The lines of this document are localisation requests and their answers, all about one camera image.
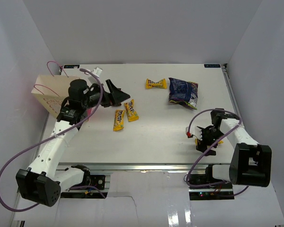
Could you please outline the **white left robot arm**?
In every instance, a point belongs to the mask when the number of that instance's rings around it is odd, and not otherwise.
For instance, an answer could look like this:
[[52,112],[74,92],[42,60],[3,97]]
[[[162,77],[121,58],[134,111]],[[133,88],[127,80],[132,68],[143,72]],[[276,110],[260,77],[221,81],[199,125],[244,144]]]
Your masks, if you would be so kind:
[[22,198],[52,207],[61,192],[75,186],[85,189],[90,185],[90,171],[86,166],[73,165],[57,174],[56,168],[69,142],[79,132],[80,121],[87,111],[96,106],[116,106],[130,98],[117,88],[111,80],[106,80],[109,91],[94,83],[91,86],[83,79],[70,83],[68,96],[63,100],[60,113],[51,136],[36,159],[26,170],[19,169],[16,181]]

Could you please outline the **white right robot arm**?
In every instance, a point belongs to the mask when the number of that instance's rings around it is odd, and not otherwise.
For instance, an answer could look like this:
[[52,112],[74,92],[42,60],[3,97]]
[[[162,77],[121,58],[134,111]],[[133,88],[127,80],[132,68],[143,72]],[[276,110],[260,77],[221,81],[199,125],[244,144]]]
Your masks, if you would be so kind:
[[271,176],[272,150],[254,140],[235,113],[222,108],[210,112],[212,124],[195,126],[188,136],[195,137],[196,149],[206,156],[214,156],[218,143],[226,138],[234,148],[230,164],[207,167],[205,185],[216,188],[222,181],[236,185],[267,187]]

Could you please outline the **beige and pink paper bag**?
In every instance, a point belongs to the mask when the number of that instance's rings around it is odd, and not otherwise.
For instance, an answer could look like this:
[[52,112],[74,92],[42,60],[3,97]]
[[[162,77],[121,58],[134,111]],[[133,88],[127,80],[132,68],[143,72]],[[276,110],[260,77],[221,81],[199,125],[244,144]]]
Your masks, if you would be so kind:
[[68,96],[70,83],[79,79],[78,76],[64,75],[39,75],[33,86],[31,94],[54,118],[60,113],[63,100]]

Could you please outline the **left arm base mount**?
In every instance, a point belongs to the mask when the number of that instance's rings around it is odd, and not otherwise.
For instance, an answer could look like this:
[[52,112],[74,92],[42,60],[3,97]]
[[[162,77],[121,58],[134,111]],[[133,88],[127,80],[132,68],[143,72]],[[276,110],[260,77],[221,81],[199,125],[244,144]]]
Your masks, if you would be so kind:
[[105,175],[90,175],[69,190],[61,193],[61,198],[66,199],[105,199]]

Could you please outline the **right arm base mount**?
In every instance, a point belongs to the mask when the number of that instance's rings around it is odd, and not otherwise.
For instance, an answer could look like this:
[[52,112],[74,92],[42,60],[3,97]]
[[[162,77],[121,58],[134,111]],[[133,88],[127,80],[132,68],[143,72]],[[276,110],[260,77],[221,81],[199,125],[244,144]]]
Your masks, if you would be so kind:
[[[190,175],[190,184],[208,184],[205,174]],[[193,188],[189,187],[190,201],[233,200],[233,186],[231,183]]]

